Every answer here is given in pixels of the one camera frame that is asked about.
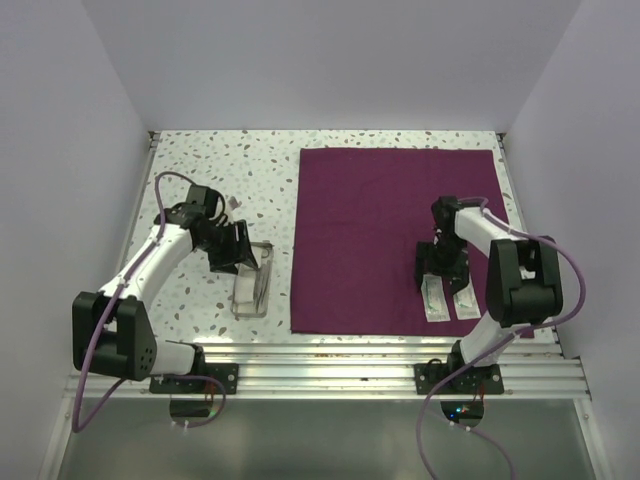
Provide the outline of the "metal instrument tray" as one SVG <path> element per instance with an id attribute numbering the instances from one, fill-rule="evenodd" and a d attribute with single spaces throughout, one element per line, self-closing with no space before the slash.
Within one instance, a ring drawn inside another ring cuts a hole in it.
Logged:
<path id="1" fill-rule="evenodd" d="M 236 319 L 264 318 L 268 312 L 274 250 L 269 242 L 251 244 L 258 269 L 241 264 L 235 277 L 231 311 Z"/>

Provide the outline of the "suture packet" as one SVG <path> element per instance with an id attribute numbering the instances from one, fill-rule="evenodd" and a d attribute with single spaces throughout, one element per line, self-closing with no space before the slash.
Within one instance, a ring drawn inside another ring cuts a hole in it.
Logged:
<path id="1" fill-rule="evenodd" d="M 421 291 L 427 321 L 430 323 L 449 322 L 450 315 L 442 279 L 433 275 L 425 275 Z"/>
<path id="2" fill-rule="evenodd" d="M 458 320 L 476 320 L 481 318 L 481 311 L 471 285 L 453 296 L 454 309 Z"/>

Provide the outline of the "purple surgical cloth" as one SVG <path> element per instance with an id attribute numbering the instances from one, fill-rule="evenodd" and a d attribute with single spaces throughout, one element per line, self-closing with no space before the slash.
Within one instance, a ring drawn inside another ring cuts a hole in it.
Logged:
<path id="1" fill-rule="evenodd" d="M 336 336 L 450 336 L 476 320 L 428 321 L 416 244 L 434 237 L 441 196 L 484 197 L 507 217 L 491 150 L 319 148 L 300 152 L 291 330 Z"/>

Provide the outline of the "steel hemostat scissors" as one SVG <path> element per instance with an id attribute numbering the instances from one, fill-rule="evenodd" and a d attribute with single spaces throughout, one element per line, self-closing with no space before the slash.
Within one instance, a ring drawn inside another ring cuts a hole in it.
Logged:
<path id="1" fill-rule="evenodd" d="M 258 270 L 264 270 L 271 259 L 272 250 L 270 247 L 253 245 L 252 251 L 256 259 Z"/>

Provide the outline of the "broad steel forceps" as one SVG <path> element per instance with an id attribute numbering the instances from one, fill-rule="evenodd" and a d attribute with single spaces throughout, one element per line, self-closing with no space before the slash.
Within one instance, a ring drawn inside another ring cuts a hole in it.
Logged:
<path id="1" fill-rule="evenodd" d="M 260 305 L 264 300 L 264 297 L 268 290 L 269 277 L 270 274 L 265 272 L 258 272 L 256 274 L 254 285 L 254 301 L 257 305 Z"/>

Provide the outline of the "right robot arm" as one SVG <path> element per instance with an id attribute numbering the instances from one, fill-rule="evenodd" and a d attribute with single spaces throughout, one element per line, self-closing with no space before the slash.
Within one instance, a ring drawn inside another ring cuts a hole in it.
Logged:
<path id="1" fill-rule="evenodd" d="M 427 292 L 430 276 L 448 284 L 451 293 L 462 292 L 471 280 L 468 249 L 474 247 L 487 259 L 486 311 L 445 360 L 415 365 L 416 390 L 501 394 L 501 354 L 563 308 L 558 252 L 551 238 L 529 236 L 501 222 L 481 198 L 442 196 L 431 212 L 435 236 L 416 245 L 414 282 L 419 293 Z"/>

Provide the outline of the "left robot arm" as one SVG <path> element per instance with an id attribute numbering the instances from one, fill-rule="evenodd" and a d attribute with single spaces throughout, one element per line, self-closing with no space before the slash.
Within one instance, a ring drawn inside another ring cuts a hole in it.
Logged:
<path id="1" fill-rule="evenodd" d="M 224 197 L 202 185 L 161 208 L 141 249 L 112 280 L 74 299 L 72 361 L 82 375 L 134 381 L 172 376 L 189 393 L 205 386 L 202 348 L 157 339 L 147 311 L 175 268 L 196 251 L 206 254 L 214 273 L 260 267 L 246 222 L 231 220 Z"/>

